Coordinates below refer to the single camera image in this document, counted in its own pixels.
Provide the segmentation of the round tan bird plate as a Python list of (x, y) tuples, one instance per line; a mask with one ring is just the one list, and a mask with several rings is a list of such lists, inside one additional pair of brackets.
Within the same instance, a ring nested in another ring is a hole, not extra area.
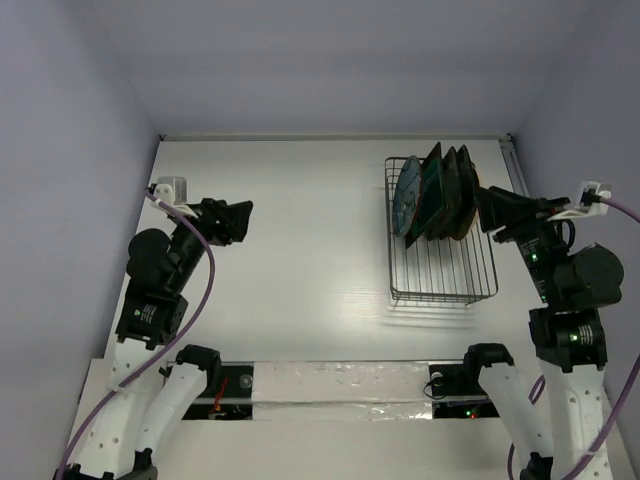
[(453, 227), (450, 233), (450, 237), (454, 240), (462, 240), (468, 234), (476, 219), (476, 190), (479, 188), (479, 178), (474, 165), (461, 176), (461, 183), (461, 206), (454, 217)]

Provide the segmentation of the square black floral plate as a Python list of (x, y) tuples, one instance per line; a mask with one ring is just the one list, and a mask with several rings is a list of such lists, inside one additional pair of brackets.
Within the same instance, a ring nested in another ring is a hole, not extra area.
[(447, 167), (446, 190), (452, 200), (453, 213), (446, 222), (439, 238), (462, 240), (476, 220), (476, 189), (479, 179), (466, 145), (451, 147), (445, 156)]
[(453, 231), (454, 220), (461, 207), (461, 182), (454, 147), (444, 155), (442, 174), (444, 208), (428, 232), (428, 240), (445, 239)]

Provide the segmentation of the square green glazed plate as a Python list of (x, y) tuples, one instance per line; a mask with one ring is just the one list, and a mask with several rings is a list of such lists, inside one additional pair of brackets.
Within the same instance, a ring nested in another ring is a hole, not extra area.
[(437, 142), (420, 164), (419, 195), (416, 213), (404, 240), (406, 248), (412, 246), (420, 236), (432, 239), (436, 223), (444, 214), (442, 161), (441, 143)]

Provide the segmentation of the round teal blue plate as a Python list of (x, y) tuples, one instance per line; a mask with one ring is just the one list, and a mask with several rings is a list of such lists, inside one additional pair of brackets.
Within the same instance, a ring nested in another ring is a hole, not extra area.
[(422, 166), (416, 156), (409, 156), (398, 175), (392, 203), (393, 231), (397, 237), (405, 237), (418, 211), (421, 194)]

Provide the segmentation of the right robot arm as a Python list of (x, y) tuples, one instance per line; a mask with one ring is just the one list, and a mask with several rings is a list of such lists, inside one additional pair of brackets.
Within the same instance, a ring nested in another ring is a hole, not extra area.
[(605, 214), (611, 193), (586, 182), (577, 206), (566, 197), (533, 199), (499, 187), (480, 188), (476, 198), (482, 230), (498, 243), (516, 244), (543, 303), (529, 312), (529, 332), (551, 423), (540, 419), (502, 344), (470, 346), (462, 384), (484, 391), (495, 406), (518, 456), (520, 478), (608, 479), (605, 441), (615, 419), (603, 416), (608, 355), (599, 311), (621, 300), (624, 268), (599, 244), (572, 252), (562, 226)]

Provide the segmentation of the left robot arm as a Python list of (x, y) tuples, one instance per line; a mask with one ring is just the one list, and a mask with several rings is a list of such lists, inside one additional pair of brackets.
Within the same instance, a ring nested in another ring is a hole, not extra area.
[(115, 329), (110, 382), (70, 440), (58, 479), (155, 479), (161, 451), (200, 395), (221, 383), (218, 351), (188, 344), (174, 363), (164, 357), (191, 329), (182, 291), (215, 246), (244, 240), (253, 204), (205, 198), (174, 207), (157, 197), (175, 228), (138, 232), (128, 246), (129, 282)]

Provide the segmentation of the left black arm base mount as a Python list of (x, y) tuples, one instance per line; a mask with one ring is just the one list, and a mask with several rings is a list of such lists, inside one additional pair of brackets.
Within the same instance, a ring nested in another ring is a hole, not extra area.
[(209, 388), (183, 415), (183, 420), (251, 420), (253, 363), (223, 363), (219, 385)]

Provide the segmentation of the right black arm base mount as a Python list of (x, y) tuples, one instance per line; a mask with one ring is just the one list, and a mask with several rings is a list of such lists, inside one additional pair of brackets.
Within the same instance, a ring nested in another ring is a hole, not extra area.
[(462, 363), (431, 363), (423, 393), (431, 400), (434, 419), (498, 418), (499, 413)]

